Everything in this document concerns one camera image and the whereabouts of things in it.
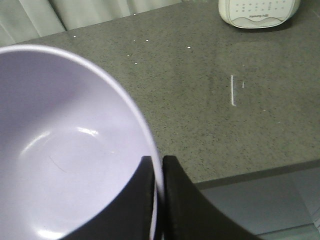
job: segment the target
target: white mark on countertop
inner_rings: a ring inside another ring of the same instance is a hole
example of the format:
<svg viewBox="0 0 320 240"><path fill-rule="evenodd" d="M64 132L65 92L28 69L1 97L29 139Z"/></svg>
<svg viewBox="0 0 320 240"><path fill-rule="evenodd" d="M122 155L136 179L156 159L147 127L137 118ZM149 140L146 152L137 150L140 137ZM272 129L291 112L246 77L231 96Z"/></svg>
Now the white mark on countertop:
<svg viewBox="0 0 320 240"><path fill-rule="evenodd" d="M55 161L52 159L52 157L51 157L51 156L49 156L49 158L50 158L51 162L53 162L53 164L54 164L58 169L60 169L61 171L63 171L63 172L65 172L65 173L67 173L65 170L63 170L61 167L59 167L59 165L58 165L58 164L56 164L56 163L55 163Z"/></svg>
<svg viewBox="0 0 320 240"><path fill-rule="evenodd" d="M231 85L231 105L236 107L237 105L235 105L235 96L234 96L234 76L231 75L230 78L230 85Z"/></svg>
<svg viewBox="0 0 320 240"><path fill-rule="evenodd" d="M312 10L312 12L320 19L320 15L318 13L316 13L314 10Z"/></svg>

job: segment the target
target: curtain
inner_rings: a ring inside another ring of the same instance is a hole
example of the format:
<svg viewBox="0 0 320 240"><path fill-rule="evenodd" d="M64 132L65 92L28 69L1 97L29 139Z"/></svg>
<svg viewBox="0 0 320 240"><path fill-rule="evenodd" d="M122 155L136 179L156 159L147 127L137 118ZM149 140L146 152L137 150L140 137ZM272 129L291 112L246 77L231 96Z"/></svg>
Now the curtain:
<svg viewBox="0 0 320 240"><path fill-rule="evenodd" d="M0 47L183 0L0 0Z"/></svg>

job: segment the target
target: speckled stone surface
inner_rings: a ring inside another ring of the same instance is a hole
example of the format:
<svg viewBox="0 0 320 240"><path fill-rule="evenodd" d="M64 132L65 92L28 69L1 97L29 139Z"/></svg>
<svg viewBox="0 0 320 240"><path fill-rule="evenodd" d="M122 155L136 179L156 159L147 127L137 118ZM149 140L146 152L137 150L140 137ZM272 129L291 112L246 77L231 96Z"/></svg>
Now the speckled stone surface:
<svg viewBox="0 0 320 240"><path fill-rule="evenodd" d="M195 183L320 158L318 0L274 28L238 29L221 20L218 1L188 1L26 43L114 76L160 155L176 155Z"/></svg>

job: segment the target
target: white device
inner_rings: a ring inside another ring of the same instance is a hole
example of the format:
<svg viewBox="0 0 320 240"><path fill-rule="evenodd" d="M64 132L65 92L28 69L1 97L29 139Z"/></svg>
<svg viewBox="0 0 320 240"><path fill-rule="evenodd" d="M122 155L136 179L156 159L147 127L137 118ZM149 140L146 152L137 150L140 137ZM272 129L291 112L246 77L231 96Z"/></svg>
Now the white device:
<svg viewBox="0 0 320 240"><path fill-rule="evenodd" d="M269 28L292 17L299 5L300 0L219 0L219 13L238 28Z"/></svg>

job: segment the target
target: white bowl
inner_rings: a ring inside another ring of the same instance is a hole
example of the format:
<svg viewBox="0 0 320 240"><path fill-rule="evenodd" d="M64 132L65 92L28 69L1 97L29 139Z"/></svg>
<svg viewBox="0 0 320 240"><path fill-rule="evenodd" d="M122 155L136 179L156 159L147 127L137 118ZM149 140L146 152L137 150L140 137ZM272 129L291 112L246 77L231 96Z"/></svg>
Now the white bowl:
<svg viewBox="0 0 320 240"><path fill-rule="evenodd" d="M88 60L47 46L0 48L0 104L1 239L66 236L120 193L142 156L152 157L163 197L142 114Z"/></svg>

